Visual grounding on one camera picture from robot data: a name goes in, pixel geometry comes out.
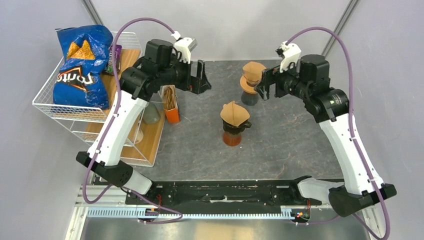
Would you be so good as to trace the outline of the dark glass carafe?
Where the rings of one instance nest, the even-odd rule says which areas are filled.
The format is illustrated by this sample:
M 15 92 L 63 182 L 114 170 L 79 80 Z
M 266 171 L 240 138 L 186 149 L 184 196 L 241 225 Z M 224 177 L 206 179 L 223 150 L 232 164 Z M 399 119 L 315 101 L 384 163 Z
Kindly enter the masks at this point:
M 241 94 L 241 102 L 247 106 L 254 106 L 259 101 L 259 95 L 257 93 L 243 92 Z

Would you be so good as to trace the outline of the brown paper coffee filter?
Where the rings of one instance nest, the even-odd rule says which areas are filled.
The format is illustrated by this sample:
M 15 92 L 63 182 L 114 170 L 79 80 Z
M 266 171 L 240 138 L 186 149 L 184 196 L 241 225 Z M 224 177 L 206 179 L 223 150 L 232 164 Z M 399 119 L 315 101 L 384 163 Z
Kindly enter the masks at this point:
M 257 85 L 261 81 L 265 69 L 263 64 L 251 61 L 242 67 L 242 75 L 249 84 Z

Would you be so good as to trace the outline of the dark green ceramic dripper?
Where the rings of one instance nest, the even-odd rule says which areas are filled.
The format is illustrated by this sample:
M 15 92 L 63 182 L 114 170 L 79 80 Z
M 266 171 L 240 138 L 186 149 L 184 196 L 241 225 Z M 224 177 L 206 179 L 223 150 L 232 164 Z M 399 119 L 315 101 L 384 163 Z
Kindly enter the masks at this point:
M 224 120 L 222 121 L 222 123 L 224 132 L 232 135 L 238 135 L 242 133 L 245 129 L 249 129 L 252 126 L 252 123 L 248 120 L 242 122 L 239 126 L 232 125 Z

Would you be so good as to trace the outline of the orange liquid glass beaker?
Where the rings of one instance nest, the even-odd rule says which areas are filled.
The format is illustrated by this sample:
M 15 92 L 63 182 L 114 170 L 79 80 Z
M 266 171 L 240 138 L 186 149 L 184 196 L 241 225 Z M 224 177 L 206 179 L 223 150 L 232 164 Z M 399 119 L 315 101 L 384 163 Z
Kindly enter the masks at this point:
M 232 134 L 229 133 L 227 131 L 225 131 L 222 135 L 222 141 L 230 147 L 235 147 L 237 145 L 239 145 L 242 141 L 242 134 L 241 133 L 237 133 L 237 134 Z

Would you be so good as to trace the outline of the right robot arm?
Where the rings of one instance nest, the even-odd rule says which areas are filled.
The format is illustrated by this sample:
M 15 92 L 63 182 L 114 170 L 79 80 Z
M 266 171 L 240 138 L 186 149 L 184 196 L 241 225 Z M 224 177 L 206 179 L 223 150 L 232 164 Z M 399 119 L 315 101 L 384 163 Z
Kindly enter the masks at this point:
M 270 86 L 275 86 L 277 98 L 292 95 L 301 99 L 328 138 L 342 171 L 342 182 L 297 178 L 295 187 L 288 191 L 289 200 L 300 205 L 314 199 L 330 205 L 340 217 L 347 217 L 396 196 L 397 190 L 381 179 L 365 151 L 358 152 L 361 142 L 355 120 L 349 115 L 348 96 L 331 87 L 329 72 L 330 64 L 324 56 L 309 54 L 298 63 L 291 62 L 288 70 L 264 69 L 255 90 L 263 100 L 268 100 Z

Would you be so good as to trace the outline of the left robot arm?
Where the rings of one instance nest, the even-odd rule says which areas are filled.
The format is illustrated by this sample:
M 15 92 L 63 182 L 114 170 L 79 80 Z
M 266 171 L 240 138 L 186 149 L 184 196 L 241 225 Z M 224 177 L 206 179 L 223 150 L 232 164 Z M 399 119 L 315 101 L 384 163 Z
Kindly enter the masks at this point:
M 76 156 L 77 162 L 110 184 L 137 192 L 147 205 L 157 198 L 153 182 L 123 162 L 121 153 L 135 120 L 161 87 L 173 85 L 197 95 L 211 89 L 204 61 L 197 62 L 197 75 L 191 75 L 191 55 L 197 44 L 191 37 L 179 38 L 175 43 L 148 41 L 144 55 L 121 72 L 119 89 L 96 140 Z

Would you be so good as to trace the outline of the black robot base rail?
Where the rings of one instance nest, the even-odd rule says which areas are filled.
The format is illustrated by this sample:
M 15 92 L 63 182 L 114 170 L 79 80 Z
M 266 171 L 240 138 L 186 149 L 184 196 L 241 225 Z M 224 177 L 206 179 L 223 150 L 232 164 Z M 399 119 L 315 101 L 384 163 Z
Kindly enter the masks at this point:
M 155 181 L 145 197 L 188 214 L 276 214 L 281 206 L 320 206 L 300 195 L 294 180 Z

